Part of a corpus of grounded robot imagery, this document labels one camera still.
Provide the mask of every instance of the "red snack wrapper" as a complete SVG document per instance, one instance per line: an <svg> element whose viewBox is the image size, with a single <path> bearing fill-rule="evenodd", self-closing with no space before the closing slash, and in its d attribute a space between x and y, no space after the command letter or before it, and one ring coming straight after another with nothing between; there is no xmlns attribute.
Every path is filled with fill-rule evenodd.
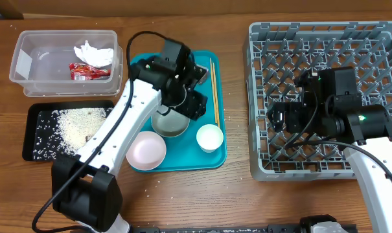
<svg viewBox="0 0 392 233"><path fill-rule="evenodd" d="M72 80L98 80L106 79L111 75L111 70L97 69L90 65L81 63L70 63Z"/></svg>

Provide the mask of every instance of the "gray dish rack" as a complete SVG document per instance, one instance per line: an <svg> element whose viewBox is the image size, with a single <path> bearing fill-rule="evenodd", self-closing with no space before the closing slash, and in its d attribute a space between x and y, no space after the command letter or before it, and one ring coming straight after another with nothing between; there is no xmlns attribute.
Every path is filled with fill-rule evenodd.
<svg viewBox="0 0 392 233"><path fill-rule="evenodd" d="M295 135L272 130L274 102L300 100L294 77L354 67L364 105L382 104L392 119L392 21L252 23L243 48L249 101L250 170L258 181L355 178L335 145L283 146Z"/></svg>

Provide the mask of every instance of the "plastic bin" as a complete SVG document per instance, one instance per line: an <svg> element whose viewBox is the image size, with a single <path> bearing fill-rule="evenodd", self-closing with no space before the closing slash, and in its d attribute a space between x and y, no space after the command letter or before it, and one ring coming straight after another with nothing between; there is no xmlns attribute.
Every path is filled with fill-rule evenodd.
<svg viewBox="0 0 392 233"><path fill-rule="evenodd" d="M88 40L98 49L112 48L107 80L72 80L70 63L83 63L73 47ZM10 67L10 80L24 87L26 96L116 95L122 81L122 49L112 30L32 30L20 34Z"/></svg>
<svg viewBox="0 0 392 233"><path fill-rule="evenodd" d="M258 181L355 178L335 145L284 149L266 112L274 102L300 101L293 78L312 69L354 67L363 105L382 104L392 119L392 21L253 23L243 48L249 98L250 170ZM312 140L320 139L312 135Z"/></svg>

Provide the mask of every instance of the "white tissue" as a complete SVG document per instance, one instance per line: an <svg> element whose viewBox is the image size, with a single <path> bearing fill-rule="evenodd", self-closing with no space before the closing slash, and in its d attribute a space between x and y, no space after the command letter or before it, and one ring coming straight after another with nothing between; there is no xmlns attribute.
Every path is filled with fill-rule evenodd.
<svg viewBox="0 0 392 233"><path fill-rule="evenodd" d="M113 49L97 49L91 47L87 41L80 49L73 47L76 56L83 62L95 68L101 68L112 64Z"/></svg>

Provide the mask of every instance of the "bowl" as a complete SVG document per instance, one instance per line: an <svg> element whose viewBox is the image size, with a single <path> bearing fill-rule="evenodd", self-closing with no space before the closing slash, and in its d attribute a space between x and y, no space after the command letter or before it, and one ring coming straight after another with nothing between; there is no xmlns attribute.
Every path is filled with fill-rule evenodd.
<svg viewBox="0 0 392 233"><path fill-rule="evenodd" d="M197 131L196 140L204 152L212 153L222 145L224 136L219 127L207 124Z"/></svg>
<svg viewBox="0 0 392 233"><path fill-rule="evenodd" d="M167 146L157 133L144 131L138 133L126 152L126 160L132 167L141 171L157 168L164 160Z"/></svg>
<svg viewBox="0 0 392 233"><path fill-rule="evenodd" d="M163 116L156 112L151 116L151 126L163 137L176 137L184 133L190 124L190 119L171 110Z"/></svg>

